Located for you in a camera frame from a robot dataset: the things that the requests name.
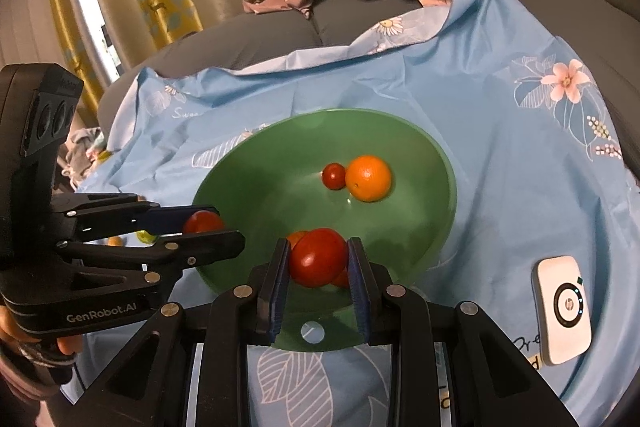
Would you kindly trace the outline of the person's left forearm sleeve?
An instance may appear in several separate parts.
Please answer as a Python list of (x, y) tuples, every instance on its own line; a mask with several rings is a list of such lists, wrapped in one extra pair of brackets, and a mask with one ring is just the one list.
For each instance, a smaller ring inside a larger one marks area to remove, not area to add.
[(48, 369), (1, 343), (1, 425), (58, 426), (72, 406), (62, 386), (72, 370)]

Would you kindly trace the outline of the person's left hand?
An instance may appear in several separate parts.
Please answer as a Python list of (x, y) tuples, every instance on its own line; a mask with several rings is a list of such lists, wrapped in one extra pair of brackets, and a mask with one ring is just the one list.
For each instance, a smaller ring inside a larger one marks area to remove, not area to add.
[[(13, 315), (5, 306), (0, 306), (0, 335), (1, 341), (15, 353), (21, 353), (21, 345), (34, 345), (40, 339), (28, 335), (14, 320)], [(82, 350), (82, 337), (70, 336), (56, 340), (58, 350), (63, 355), (76, 355)]]

